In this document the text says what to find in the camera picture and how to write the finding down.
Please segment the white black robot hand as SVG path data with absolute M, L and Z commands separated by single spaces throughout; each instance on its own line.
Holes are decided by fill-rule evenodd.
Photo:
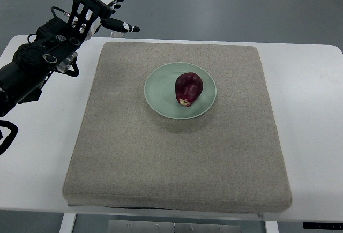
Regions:
M 115 9 L 119 9 L 121 7 L 120 3 L 123 2 L 124 0 L 101 0 L 101 1 L 107 6 L 109 6 L 112 12 L 114 13 Z M 87 33 L 87 36 L 85 38 L 85 41 L 92 38 L 99 31 L 101 27 L 114 31 L 114 32 L 119 32 L 121 34 L 140 31 L 140 28 L 138 26 L 128 24 L 127 22 L 124 22 L 118 19 L 114 19 L 111 17 L 107 19 L 103 19 L 103 18 L 97 17 L 94 23 L 92 23 Z

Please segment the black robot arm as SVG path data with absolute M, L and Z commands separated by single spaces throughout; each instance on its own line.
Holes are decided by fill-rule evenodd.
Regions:
M 12 61 L 1 68 L 1 116 L 16 104 L 37 101 L 53 72 L 78 76 L 76 50 L 92 23 L 112 13 L 101 0 L 73 0 L 67 21 L 54 16 L 39 27 L 35 40 L 20 45 Z

